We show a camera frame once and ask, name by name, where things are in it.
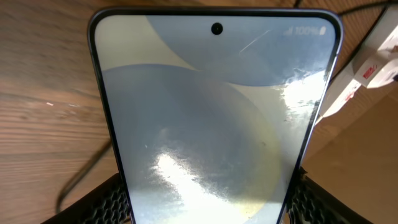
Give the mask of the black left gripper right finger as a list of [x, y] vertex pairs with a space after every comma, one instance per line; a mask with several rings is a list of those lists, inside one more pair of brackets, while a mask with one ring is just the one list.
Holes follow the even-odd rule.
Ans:
[[361, 224], [364, 217], [307, 176], [303, 168], [287, 194], [287, 215], [293, 224]]

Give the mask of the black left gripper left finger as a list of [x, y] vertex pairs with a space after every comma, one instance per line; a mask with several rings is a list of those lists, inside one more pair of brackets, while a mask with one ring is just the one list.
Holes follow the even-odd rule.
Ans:
[[124, 224], [131, 222], [130, 214], [123, 181], [114, 174], [43, 224]]

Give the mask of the Galaxy smartphone blue screen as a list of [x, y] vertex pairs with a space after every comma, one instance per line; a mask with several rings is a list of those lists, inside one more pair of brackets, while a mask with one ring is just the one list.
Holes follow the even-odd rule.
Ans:
[[321, 9], [110, 7], [88, 44], [133, 223], [279, 223], [343, 40]]

